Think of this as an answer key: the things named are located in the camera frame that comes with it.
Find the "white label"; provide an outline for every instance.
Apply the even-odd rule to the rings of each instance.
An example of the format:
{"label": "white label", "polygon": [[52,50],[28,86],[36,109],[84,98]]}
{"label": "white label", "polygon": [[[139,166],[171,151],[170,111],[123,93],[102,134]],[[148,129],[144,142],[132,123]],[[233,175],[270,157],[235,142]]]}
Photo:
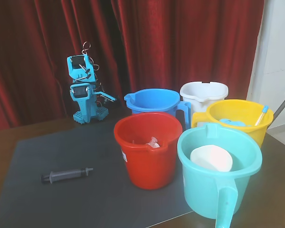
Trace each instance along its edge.
{"label": "white label", "polygon": [[127,156],[125,155],[125,153],[122,151],[122,153],[123,153],[123,159],[125,160],[125,162],[128,162],[127,161]]}

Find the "bucket rim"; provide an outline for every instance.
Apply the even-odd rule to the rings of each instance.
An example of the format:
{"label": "bucket rim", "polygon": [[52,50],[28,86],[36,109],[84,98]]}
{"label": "bucket rim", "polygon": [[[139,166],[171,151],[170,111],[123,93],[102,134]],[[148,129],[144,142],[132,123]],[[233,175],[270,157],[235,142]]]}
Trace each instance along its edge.
{"label": "bucket rim", "polygon": [[[171,102],[171,105],[168,105],[168,106],[165,106],[165,107],[161,107],[161,108],[144,108],[144,107],[138,107],[138,106],[135,106],[134,104],[131,103],[131,96],[133,95],[137,95],[139,93],[143,93],[143,92],[146,92],[146,91],[150,91],[150,90],[153,90],[153,91],[164,91],[164,92],[170,92],[170,93],[173,93],[176,95],[176,99]],[[180,94],[174,90],[170,90],[170,89],[162,89],[162,88],[148,88],[148,89],[142,89],[142,90],[139,90],[135,93],[130,93],[130,94],[127,94],[126,96],[124,96],[124,100],[126,101],[126,105],[128,108],[132,109],[132,110],[135,110],[135,111],[138,111],[138,112],[166,112],[172,108],[174,108],[175,106],[177,106],[177,104],[181,101],[180,99]]]}
{"label": "bucket rim", "polygon": [[[245,167],[241,170],[237,170],[237,171],[229,171],[229,172],[219,172],[219,171],[213,171],[213,170],[209,170],[206,168],[203,168],[201,166],[196,165],[195,163],[191,162],[190,159],[188,159],[185,154],[183,153],[182,149],[181,149],[181,144],[183,142],[183,139],[189,135],[190,133],[194,132],[194,131],[200,131],[202,129],[205,129],[207,127],[207,125],[209,124],[215,124],[217,125],[217,127],[221,127],[224,128],[224,130],[226,131],[232,131],[238,135],[240,135],[240,137],[242,138],[247,138],[249,140],[249,142],[252,144],[254,150],[256,150],[256,158],[254,160],[254,162],[249,165],[248,167]],[[237,129],[231,129],[228,127],[223,127],[218,123],[207,123],[202,127],[195,127],[195,128],[191,128],[186,130],[185,132],[183,132],[183,134],[181,134],[181,136],[179,137],[178,143],[177,143],[177,154],[178,157],[182,163],[182,165],[189,167],[191,170],[194,171],[198,171],[202,174],[205,174],[207,176],[211,176],[211,177],[215,177],[215,178],[241,178],[241,177],[246,177],[246,176],[251,176],[255,173],[257,173],[262,166],[262,160],[263,160],[263,156],[262,156],[262,152],[260,147],[258,146],[258,144],[254,141],[253,138],[251,138],[249,135],[247,135],[246,133],[237,130]]]}
{"label": "bucket rim", "polygon": [[271,110],[271,109],[268,109],[267,110],[267,113],[265,115],[269,115],[269,119],[266,123],[262,123],[262,124],[259,124],[258,126],[245,126],[245,127],[239,127],[239,126],[234,126],[234,125],[229,125],[227,123],[223,123],[217,119],[215,119],[212,115],[210,115],[210,109],[213,107],[213,106],[216,106],[222,102],[234,102],[234,101],[239,101],[239,102],[243,102],[243,103],[254,103],[258,106],[260,106],[261,108],[263,108],[264,106],[257,103],[257,102],[253,102],[253,101],[247,101],[247,100],[241,100],[241,99],[227,99],[227,100],[222,100],[222,101],[217,101],[217,102],[214,102],[212,104],[210,104],[207,109],[206,109],[206,115],[207,117],[214,123],[218,123],[220,125],[222,125],[223,127],[228,127],[228,128],[232,128],[232,129],[235,129],[235,130],[241,130],[245,133],[249,133],[249,132],[253,132],[255,130],[258,130],[258,129],[261,129],[263,127],[267,127],[269,126],[273,119],[274,119],[274,112]]}
{"label": "bucket rim", "polygon": [[220,83],[220,82],[209,82],[207,84],[220,84],[220,85],[223,85],[224,88],[225,88],[225,91],[218,95],[218,96],[209,96],[209,97],[206,97],[206,98],[200,98],[198,96],[194,96],[194,95],[189,95],[189,94],[186,94],[184,93],[184,89],[186,86],[190,85],[190,84],[206,84],[206,83],[203,83],[203,82],[188,82],[186,84],[184,84],[181,88],[180,88],[180,95],[182,97],[185,97],[187,99],[192,99],[192,100],[197,100],[198,102],[205,102],[205,101],[208,101],[208,100],[220,100],[220,99],[225,99],[227,96],[228,96],[228,93],[229,93],[229,90],[228,90],[228,86],[225,85],[224,83]]}
{"label": "bucket rim", "polygon": [[[121,127],[121,125],[131,119],[131,118],[137,118],[138,116],[143,116],[143,115],[161,115],[161,116],[165,116],[167,118],[170,118],[171,120],[173,120],[176,124],[177,124],[177,129],[176,129],[176,132],[177,132],[177,136],[175,136],[173,139],[167,141],[165,140],[164,141],[164,146],[162,147],[159,147],[159,148],[152,148],[150,147],[149,145],[146,145],[146,144],[133,144],[133,143],[129,143],[125,140],[123,140],[117,133],[118,129]],[[182,134],[182,125],[181,123],[178,121],[178,119],[176,119],[174,116],[168,114],[168,113],[164,113],[164,112],[146,112],[146,113],[139,113],[139,114],[132,114],[128,117],[125,117],[121,120],[119,120],[116,124],[115,124],[115,127],[114,127],[114,136],[115,136],[115,139],[116,141],[118,142],[118,144],[120,146],[123,146],[123,147],[127,147],[127,148],[131,148],[133,150],[141,150],[141,149],[144,149],[144,150],[149,150],[149,151],[160,151],[160,150],[166,150],[167,149],[167,146],[177,140],[179,138],[179,136]]]}

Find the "yellow bucket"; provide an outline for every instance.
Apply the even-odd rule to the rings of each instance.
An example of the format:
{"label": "yellow bucket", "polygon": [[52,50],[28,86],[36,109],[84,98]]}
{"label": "yellow bucket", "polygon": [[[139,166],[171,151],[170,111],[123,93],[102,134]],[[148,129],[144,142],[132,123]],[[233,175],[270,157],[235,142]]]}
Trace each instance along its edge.
{"label": "yellow bucket", "polygon": [[[264,106],[261,104],[245,100],[222,100],[208,106],[204,113],[194,113],[192,116],[192,127],[196,127],[198,122],[214,122],[224,127],[241,130],[250,135],[261,147],[267,127],[271,124],[274,113],[268,109],[258,126],[255,126]],[[246,127],[232,126],[222,123],[220,119],[230,119],[232,121],[242,121]]]}

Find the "bucket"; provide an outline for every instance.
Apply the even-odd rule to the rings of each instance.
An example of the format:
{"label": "bucket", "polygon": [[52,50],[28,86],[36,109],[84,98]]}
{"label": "bucket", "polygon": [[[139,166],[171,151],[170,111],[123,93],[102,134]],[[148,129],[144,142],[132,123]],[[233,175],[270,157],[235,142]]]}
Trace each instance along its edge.
{"label": "bucket", "polygon": [[186,129],[191,127],[190,102],[180,100],[180,94],[169,89],[143,89],[124,97],[127,107],[133,114],[146,112],[166,112],[173,116],[176,110],[182,110]]}
{"label": "bucket", "polygon": [[[268,109],[258,126],[254,126],[262,113],[264,106],[246,100],[223,100],[211,104],[206,112],[194,113],[192,117],[192,127],[197,126],[197,122],[214,122],[224,127],[241,130],[250,135],[261,147],[267,127],[271,124],[274,113]],[[230,119],[241,121],[245,127],[233,126],[219,121],[220,119]]]}
{"label": "bucket", "polygon": [[[211,144],[230,153],[233,160],[230,172],[205,169],[190,161],[192,150]],[[183,168],[186,202],[201,216],[216,219],[216,228],[229,228],[250,176],[261,168],[259,146],[242,131],[207,123],[185,131],[179,138],[177,150]]]}
{"label": "bucket", "polygon": [[[117,122],[116,141],[131,182],[139,188],[153,190],[170,183],[174,177],[177,140],[182,133],[180,122],[167,113],[141,113]],[[160,147],[146,145],[152,137]]]}
{"label": "bucket", "polygon": [[219,82],[189,82],[180,89],[183,101],[191,103],[191,118],[195,112],[205,112],[207,107],[228,96],[228,87]]}

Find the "white container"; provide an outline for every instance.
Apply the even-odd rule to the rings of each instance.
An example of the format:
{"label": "white container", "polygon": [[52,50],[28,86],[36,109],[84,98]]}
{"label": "white container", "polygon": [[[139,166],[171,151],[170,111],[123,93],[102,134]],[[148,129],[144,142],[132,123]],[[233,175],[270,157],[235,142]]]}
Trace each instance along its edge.
{"label": "white container", "polygon": [[194,149],[190,161],[214,171],[229,172],[232,168],[232,157],[228,151],[215,145],[206,145]]}
{"label": "white container", "polygon": [[205,112],[207,107],[228,96],[228,87],[219,82],[189,82],[180,89],[183,101],[191,103],[191,119],[195,112]]}

